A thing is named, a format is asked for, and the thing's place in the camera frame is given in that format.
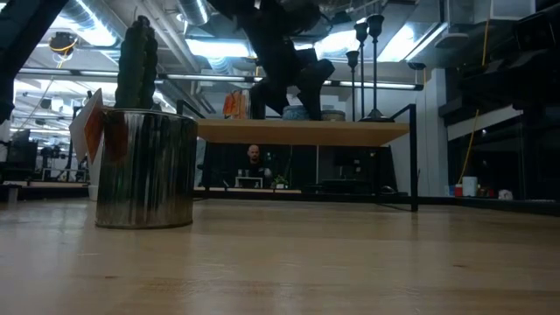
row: man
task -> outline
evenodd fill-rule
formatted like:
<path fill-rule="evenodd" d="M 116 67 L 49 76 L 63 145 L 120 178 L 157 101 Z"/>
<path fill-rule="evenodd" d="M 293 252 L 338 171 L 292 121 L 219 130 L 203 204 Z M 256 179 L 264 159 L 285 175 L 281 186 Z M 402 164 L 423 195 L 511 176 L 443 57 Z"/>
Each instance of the man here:
<path fill-rule="evenodd" d="M 272 179 L 272 171 L 264 167 L 258 145 L 250 145 L 247 150 L 247 156 L 248 165 L 244 168 L 244 170 L 248 170 L 248 176 L 251 178 L 262 179 L 262 186 L 269 187 L 271 182 L 270 180 Z"/>

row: black metal frame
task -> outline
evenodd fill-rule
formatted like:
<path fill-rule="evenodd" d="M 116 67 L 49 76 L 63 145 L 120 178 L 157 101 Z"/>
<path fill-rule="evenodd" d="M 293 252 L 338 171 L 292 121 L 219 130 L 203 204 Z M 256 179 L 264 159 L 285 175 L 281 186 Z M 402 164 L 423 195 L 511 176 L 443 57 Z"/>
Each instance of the black metal frame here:
<path fill-rule="evenodd" d="M 312 194 L 312 193 L 274 193 L 274 192 L 216 192 L 210 190 L 212 178 L 212 144 L 206 142 L 204 170 L 202 173 L 202 185 L 204 191 L 195 191 L 195 198 L 206 199 L 249 199 L 249 200 L 295 200 L 295 201 L 324 201 L 324 202 L 372 202 L 410 204 L 410 211 L 418 211 L 418 154 L 417 154 L 417 105 L 409 104 L 391 116 L 398 116 L 409 112 L 409 139 L 410 139 L 410 196 L 371 196 L 371 195 L 345 195 L 345 194 Z"/>

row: cactus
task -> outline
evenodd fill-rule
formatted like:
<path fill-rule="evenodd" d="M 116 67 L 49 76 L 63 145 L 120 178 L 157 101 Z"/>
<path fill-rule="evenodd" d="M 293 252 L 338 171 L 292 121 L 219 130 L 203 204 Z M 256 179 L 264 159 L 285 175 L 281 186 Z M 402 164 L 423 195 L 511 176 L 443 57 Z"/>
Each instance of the cactus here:
<path fill-rule="evenodd" d="M 156 90 L 158 42 L 147 17 L 139 16 L 121 44 L 116 109 L 151 109 Z"/>

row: desk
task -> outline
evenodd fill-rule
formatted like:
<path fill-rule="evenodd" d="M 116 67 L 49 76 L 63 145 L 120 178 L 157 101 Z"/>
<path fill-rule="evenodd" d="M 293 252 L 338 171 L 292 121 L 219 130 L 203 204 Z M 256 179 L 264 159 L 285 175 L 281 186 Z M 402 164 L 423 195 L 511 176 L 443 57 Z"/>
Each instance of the desk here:
<path fill-rule="evenodd" d="M 308 122 L 246 119 L 199 119 L 199 137 L 211 144 L 288 144 L 379 147 L 409 134 L 410 205 L 417 211 L 417 110 L 409 104 L 391 118 L 409 112 L 409 124 L 397 122 Z M 211 165 L 204 163 L 202 182 L 210 192 Z"/>

